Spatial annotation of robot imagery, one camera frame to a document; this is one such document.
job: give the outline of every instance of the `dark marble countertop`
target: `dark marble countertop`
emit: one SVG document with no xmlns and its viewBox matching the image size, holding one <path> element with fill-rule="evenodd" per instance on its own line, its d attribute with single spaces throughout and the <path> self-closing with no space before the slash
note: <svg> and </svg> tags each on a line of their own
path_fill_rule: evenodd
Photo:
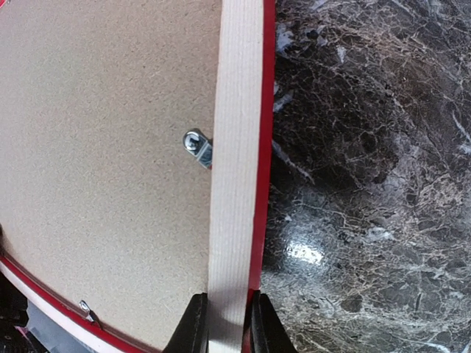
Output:
<svg viewBox="0 0 471 353">
<path fill-rule="evenodd" d="M 470 71 L 470 0 L 277 0 L 263 291 L 299 352 L 471 352 Z"/>
</svg>

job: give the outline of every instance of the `black object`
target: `black object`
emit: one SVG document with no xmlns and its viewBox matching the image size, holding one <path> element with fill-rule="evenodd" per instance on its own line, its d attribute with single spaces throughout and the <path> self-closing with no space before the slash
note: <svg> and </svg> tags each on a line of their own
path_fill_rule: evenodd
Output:
<svg viewBox="0 0 471 353">
<path fill-rule="evenodd" d="M 208 348 L 208 295 L 195 294 L 163 353 L 206 353 Z"/>
<path fill-rule="evenodd" d="M 297 353 L 266 294 L 256 291 L 248 315 L 252 353 Z M 208 295 L 195 294 L 163 353 L 206 353 Z"/>
</svg>

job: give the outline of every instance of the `red edge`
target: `red edge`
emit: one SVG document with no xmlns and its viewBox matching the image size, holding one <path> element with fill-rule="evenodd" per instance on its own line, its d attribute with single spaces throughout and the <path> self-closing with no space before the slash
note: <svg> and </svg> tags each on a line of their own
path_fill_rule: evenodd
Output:
<svg viewBox="0 0 471 353">
<path fill-rule="evenodd" d="M 250 259 L 249 295 L 260 289 L 263 246 L 268 213 L 270 168 L 272 165 L 273 87 L 275 84 L 275 0 L 263 2 L 263 78 L 261 97 L 260 142 L 258 145 L 257 193 Z"/>
<path fill-rule="evenodd" d="M 33 290 L 37 295 L 42 299 L 48 302 L 56 310 L 60 311 L 64 316 L 70 318 L 75 324 L 81 326 L 83 329 L 86 329 L 92 335 L 95 335 L 100 340 L 114 346 L 115 348 L 126 352 L 126 353 L 137 353 L 137 352 L 149 352 L 148 349 L 140 349 L 136 346 L 133 346 L 131 343 L 128 343 L 115 335 L 100 329 L 97 326 L 94 326 L 91 322 L 86 321 L 82 316 L 75 313 L 73 310 L 68 309 L 62 302 L 56 299 L 53 295 L 48 293 L 48 291 L 42 289 L 35 281 L 33 281 L 29 276 L 27 276 L 16 264 L 8 260 L 5 256 L 0 257 L 0 261 L 8 267 L 10 271 L 14 273 L 22 282 L 24 282 L 31 290 Z"/>
</svg>

